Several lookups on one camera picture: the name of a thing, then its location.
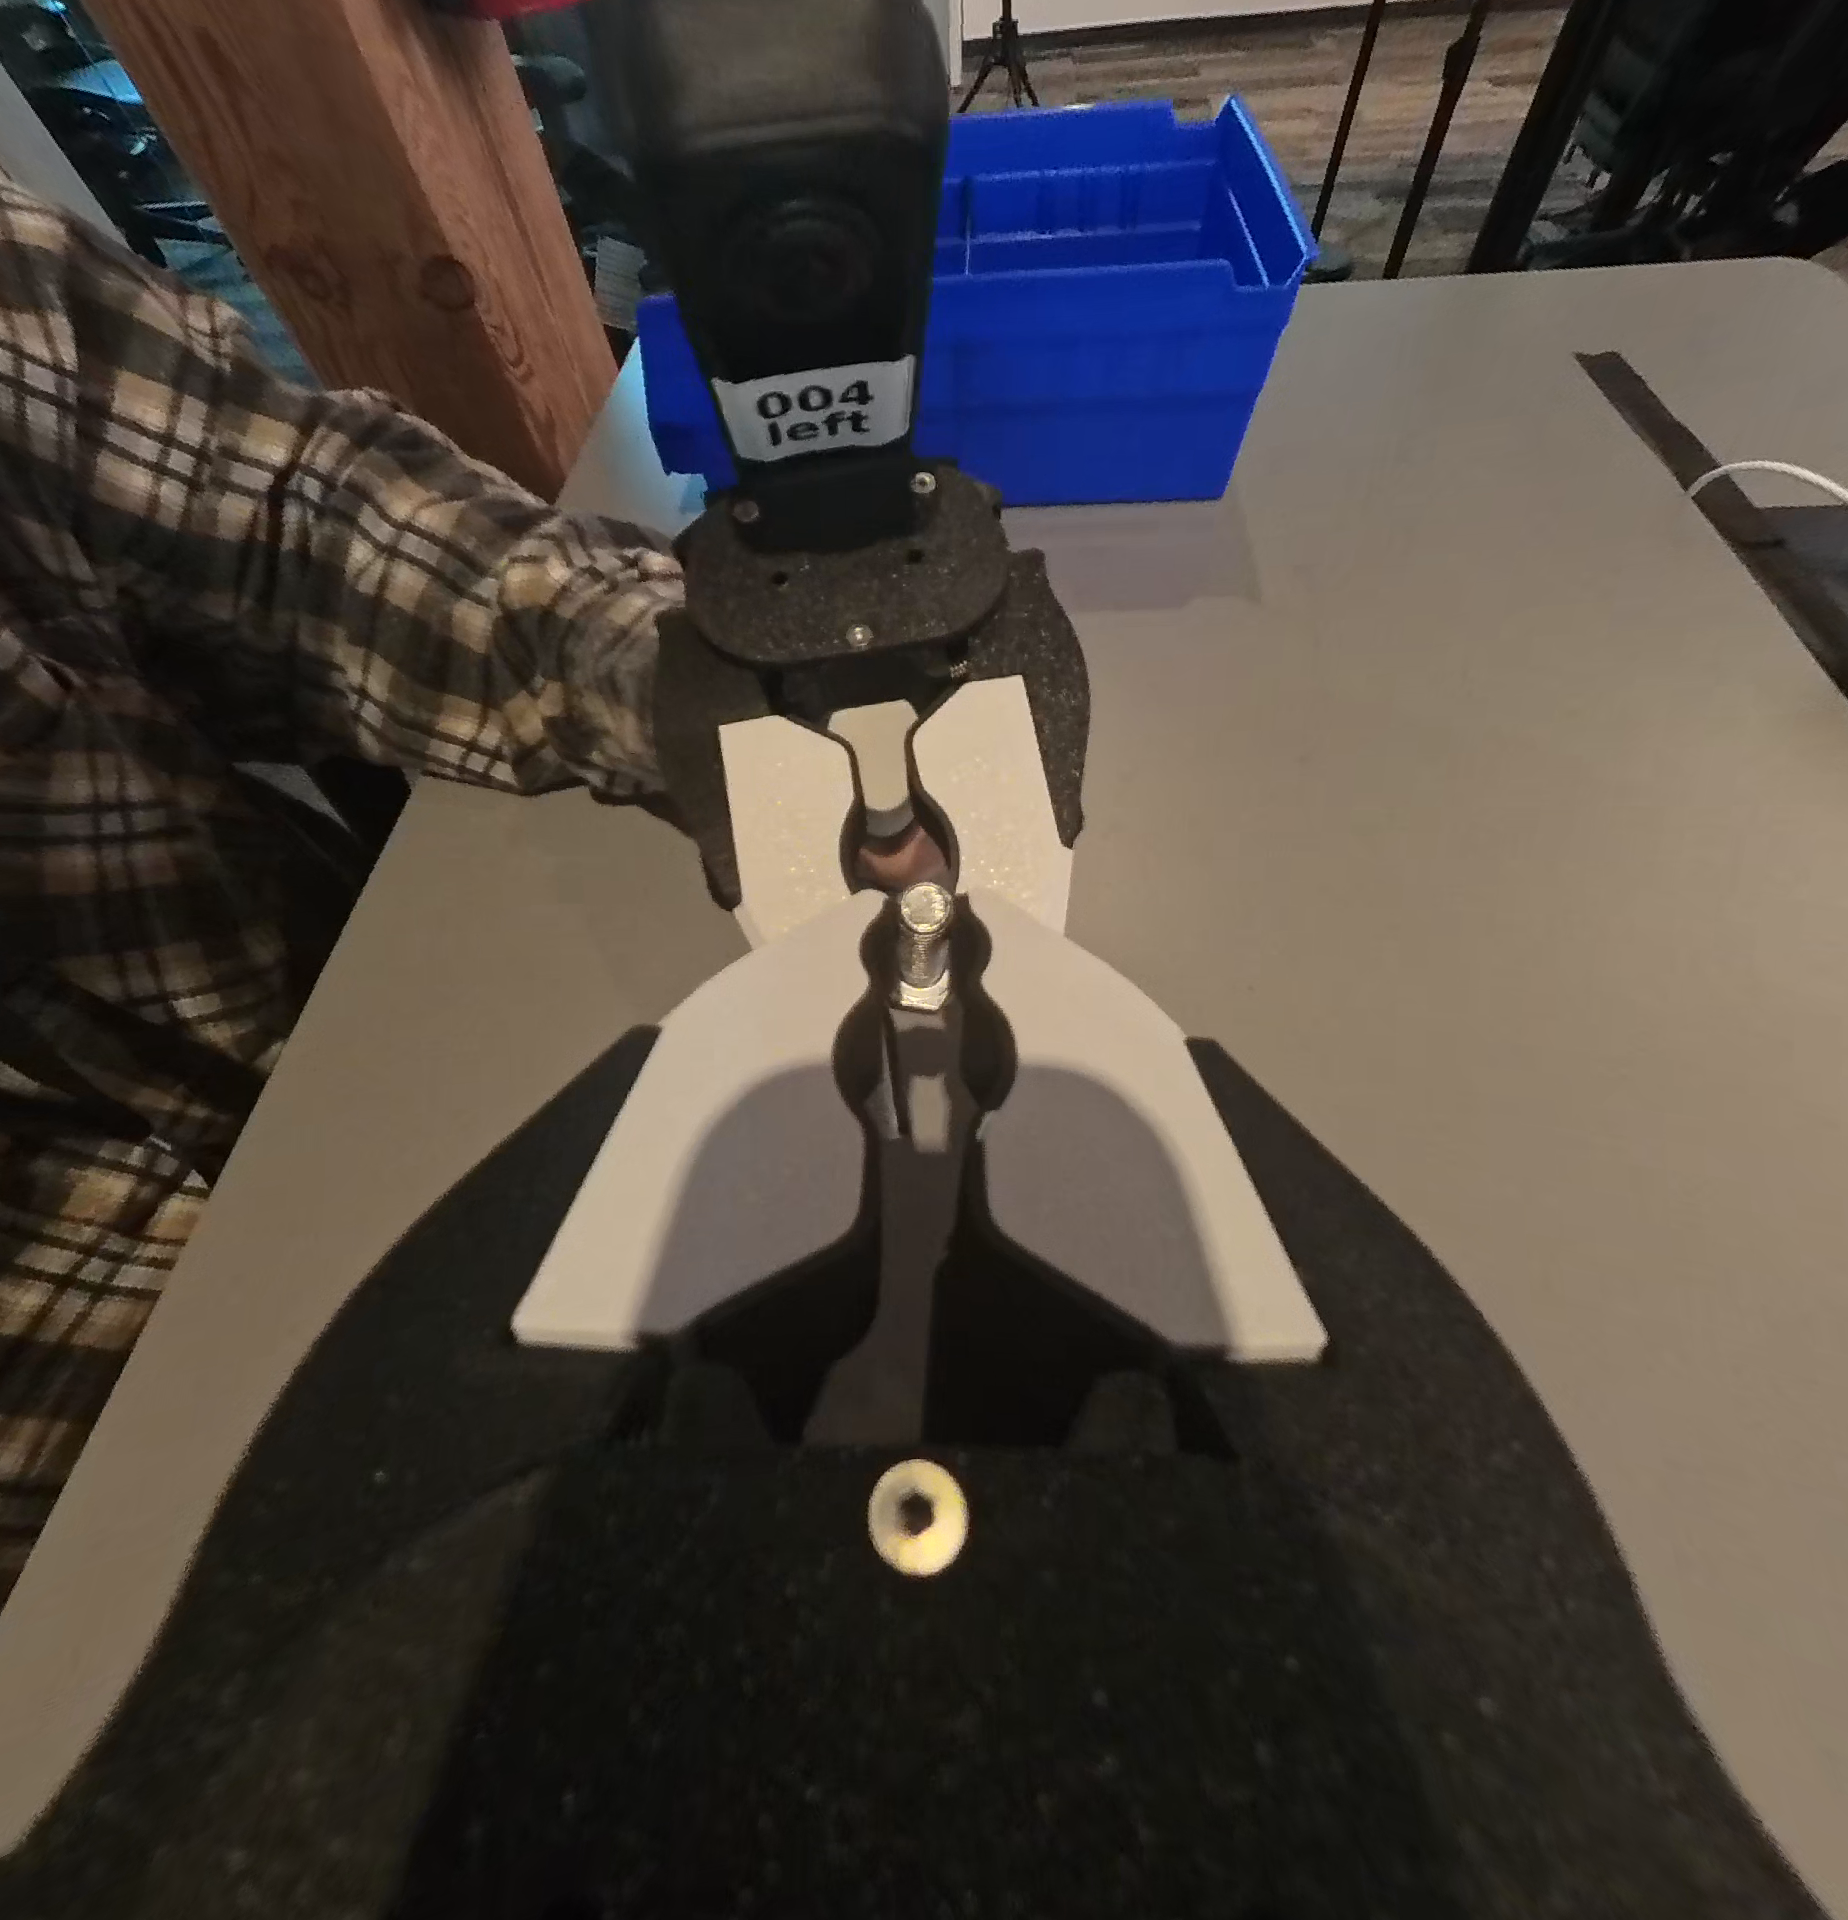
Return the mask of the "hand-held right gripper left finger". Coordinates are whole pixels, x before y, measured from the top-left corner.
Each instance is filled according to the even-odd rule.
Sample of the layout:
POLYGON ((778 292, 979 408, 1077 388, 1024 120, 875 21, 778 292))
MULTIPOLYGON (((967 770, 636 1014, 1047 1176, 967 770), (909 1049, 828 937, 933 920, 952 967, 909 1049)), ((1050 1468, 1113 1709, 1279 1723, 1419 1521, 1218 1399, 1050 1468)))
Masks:
POLYGON ((860 1222, 863 1071, 838 1067, 886 900, 856 894, 669 1011, 509 1318, 527 1348, 674 1336, 860 1222))

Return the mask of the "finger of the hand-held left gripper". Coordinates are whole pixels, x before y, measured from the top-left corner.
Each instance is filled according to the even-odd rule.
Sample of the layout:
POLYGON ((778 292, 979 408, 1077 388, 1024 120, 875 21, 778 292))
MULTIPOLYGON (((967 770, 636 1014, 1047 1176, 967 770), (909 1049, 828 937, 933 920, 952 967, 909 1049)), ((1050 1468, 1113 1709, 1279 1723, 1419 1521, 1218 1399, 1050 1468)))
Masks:
POLYGON ((1004 900, 1065 937, 1074 855, 1058 839, 1024 682, 959 687, 910 729, 909 759, 956 892, 1004 900))
POLYGON ((786 717, 718 731, 746 947, 768 947, 863 892, 850 840, 863 803, 846 743, 786 717))

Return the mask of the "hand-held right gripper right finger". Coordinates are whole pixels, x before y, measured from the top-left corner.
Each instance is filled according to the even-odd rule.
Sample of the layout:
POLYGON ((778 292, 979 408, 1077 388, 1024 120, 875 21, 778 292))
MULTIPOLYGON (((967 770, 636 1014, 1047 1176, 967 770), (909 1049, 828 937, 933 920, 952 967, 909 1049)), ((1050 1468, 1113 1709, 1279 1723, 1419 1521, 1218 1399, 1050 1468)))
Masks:
POLYGON ((1321 1362, 1321 1316, 1185 1032, 1008 896, 974 887, 959 908, 986 1219, 1176 1351, 1321 1362))

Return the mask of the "silver hex bolt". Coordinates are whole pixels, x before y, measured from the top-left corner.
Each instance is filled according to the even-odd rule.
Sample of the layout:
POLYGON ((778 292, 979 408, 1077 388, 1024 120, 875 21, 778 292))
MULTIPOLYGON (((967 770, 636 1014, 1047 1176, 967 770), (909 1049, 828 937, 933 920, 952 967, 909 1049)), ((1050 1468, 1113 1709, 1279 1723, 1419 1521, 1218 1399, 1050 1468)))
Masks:
POLYGON ((888 1006, 894 1014, 936 1018, 949 1008, 952 995, 953 922, 949 923, 947 934, 936 944, 910 941, 898 923, 894 900, 894 959, 888 1006))

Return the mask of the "person's left forearm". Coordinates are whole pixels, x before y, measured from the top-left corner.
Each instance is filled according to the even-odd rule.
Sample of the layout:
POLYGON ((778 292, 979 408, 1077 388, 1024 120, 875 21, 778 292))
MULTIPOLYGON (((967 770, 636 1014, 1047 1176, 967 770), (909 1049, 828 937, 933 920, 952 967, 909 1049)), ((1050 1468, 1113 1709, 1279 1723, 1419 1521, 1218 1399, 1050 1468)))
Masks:
POLYGON ((291 381, 243 317, 0 180, 0 590, 252 759, 500 794, 661 791, 680 563, 389 396, 291 381))

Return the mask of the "black office chair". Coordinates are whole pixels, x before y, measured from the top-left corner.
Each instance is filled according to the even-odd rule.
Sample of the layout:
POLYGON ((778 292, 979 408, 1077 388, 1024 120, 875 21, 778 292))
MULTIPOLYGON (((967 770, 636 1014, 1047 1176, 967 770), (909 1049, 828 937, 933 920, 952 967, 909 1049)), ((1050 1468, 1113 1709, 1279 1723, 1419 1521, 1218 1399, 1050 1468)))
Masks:
POLYGON ((577 236, 592 228, 630 229, 630 177, 620 154, 584 137, 577 110, 588 96, 580 66, 558 53, 512 51, 512 72, 533 116, 550 180, 577 236))

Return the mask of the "blue plastic bin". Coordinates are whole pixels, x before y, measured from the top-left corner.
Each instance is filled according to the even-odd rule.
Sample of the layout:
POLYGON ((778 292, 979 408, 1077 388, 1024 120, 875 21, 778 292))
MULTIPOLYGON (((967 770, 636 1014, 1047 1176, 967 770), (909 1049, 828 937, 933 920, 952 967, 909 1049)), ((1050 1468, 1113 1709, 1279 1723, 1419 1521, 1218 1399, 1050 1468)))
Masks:
POLYGON ((754 552, 1224 493, 1315 259, 1244 101, 957 114, 942 73, 649 101, 626 170, 656 452, 754 552))

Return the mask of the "wooden pillar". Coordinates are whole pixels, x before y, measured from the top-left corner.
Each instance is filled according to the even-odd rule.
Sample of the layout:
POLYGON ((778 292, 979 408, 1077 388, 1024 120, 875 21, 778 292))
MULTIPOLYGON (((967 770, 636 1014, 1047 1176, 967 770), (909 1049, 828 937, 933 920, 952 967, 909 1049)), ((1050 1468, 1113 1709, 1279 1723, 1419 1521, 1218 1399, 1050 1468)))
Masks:
POLYGON ((331 388, 554 498, 615 358, 500 23, 413 3, 94 3, 331 388))

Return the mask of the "black metal frame post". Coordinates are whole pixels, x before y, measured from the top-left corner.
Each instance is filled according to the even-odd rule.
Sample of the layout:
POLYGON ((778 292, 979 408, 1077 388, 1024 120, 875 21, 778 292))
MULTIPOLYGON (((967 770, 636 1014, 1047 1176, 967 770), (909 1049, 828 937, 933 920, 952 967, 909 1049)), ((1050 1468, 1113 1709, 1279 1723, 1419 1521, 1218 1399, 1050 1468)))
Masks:
POLYGON ((1573 3, 1540 66, 1528 110, 1464 263, 1464 274, 1514 270, 1539 204, 1569 147, 1607 38, 1610 3, 1573 3))

